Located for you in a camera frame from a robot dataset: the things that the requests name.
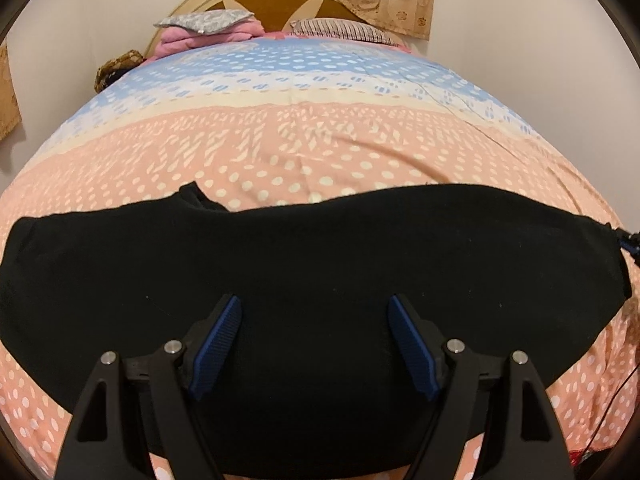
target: black cloth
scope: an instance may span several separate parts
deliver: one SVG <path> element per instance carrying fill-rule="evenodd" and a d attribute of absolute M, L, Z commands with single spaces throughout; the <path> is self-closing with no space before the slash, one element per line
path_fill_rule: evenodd
<path fill-rule="evenodd" d="M 230 213 L 189 184 L 162 200 L 18 220 L 0 266 L 0 338 L 72 411 L 102 352 L 137 356 L 181 338 L 225 292 L 241 298 L 242 325 L 197 406 L 220 468 L 340 478 L 410 463 L 433 409 L 390 336 L 391 295 L 476 351 L 525 350 L 550 385 L 630 283 L 608 226 L 490 187 Z"/>

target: bedspread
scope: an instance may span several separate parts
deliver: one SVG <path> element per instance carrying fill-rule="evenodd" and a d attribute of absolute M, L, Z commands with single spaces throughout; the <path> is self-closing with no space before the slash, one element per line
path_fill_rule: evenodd
<path fill-rule="evenodd" d="M 520 116 L 452 71 L 385 46 L 262 38 L 169 56 L 92 99 L 0 199 L 0 248 L 21 216 L 151 200 L 192 180 L 230 210 L 389 186 L 481 183 L 620 224 Z M 548 389 L 570 450 L 585 446 L 636 365 L 640 276 L 629 268 L 632 298 Z M 0 410 L 52 474 L 69 414 L 2 347 L 0 380 Z M 596 448 L 618 439 L 636 384 L 631 379 L 616 399 Z M 480 441 L 468 443 L 458 480 L 472 477 Z M 158 478 L 170 478 L 166 462 L 154 461 Z"/>

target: pillow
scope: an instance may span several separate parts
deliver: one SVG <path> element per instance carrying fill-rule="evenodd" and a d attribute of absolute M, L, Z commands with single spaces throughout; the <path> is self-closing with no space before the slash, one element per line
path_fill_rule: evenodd
<path fill-rule="evenodd" d="M 253 15 L 252 12 L 244 9 L 206 10 L 205 12 L 169 16 L 161 22 L 155 23 L 154 26 L 160 28 L 180 27 L 198 34 L 215 34 Z"/>
<path fill-rule="evenodd" d="M 313 18 L 311 20 L 297 20 L 291 22 L 293 34 L 304 36 L 321 36 L 337 38 L 339 40 L 367 41 L 367 43 L 381 43 L 396 46 L 393 40 L 382 30 L 367 25 L 367 23 L 339 20 L 337 18 Z"/>

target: blue pad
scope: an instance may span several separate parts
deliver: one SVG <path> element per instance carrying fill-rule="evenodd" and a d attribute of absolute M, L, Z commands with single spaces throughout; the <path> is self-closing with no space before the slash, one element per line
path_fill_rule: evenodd
<path fill-rule="evenodd" d="M 196 400 L 213 389 L 242 320 L 242 307 L 232 296 L 193 359 L 189 393 Z"/>
<path fill-rule="evenodd" d="M 436 363 L 420 331 L 397 296 L 391 297 L 389 301 L 387 317 L 404 363 L 414 380 L 415 389 L 433 400 L 441 390 L 436 376 Z"/>

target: folded blanket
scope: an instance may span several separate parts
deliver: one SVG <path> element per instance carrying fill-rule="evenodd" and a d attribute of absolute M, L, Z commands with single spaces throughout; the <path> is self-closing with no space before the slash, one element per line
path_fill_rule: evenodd
<path fill-rule="evenodd" d="M 169 27 L 160 36 L 160 43 L 156 46 L 154 55 L 145 63 L 148 64 L 171 54 L 185 52 L 192 48 L 211 46 L 220 43 L 246 41 L 251 38 L 264 36 L 264 27 L 256 19 L 236 23 L 220 34 L 203 35 L 180 27 Z"/>
<path fill-rule="evenodd" d="M 189 38 L 216 37 L 225 34 L 233 34 L 234 32 L 244 32 L 252 36 L 259 37 L 264 35 L 262 23 L 255 18 L 246 20 L 245 22 L 236 23 L 225 30 L 221 30 L 216 34 L 198 34 L 192 30 L 181 27 L 167 27 L 160 36 L 160 43 L 173 43 L 174 41 L 188 40 Z"/>

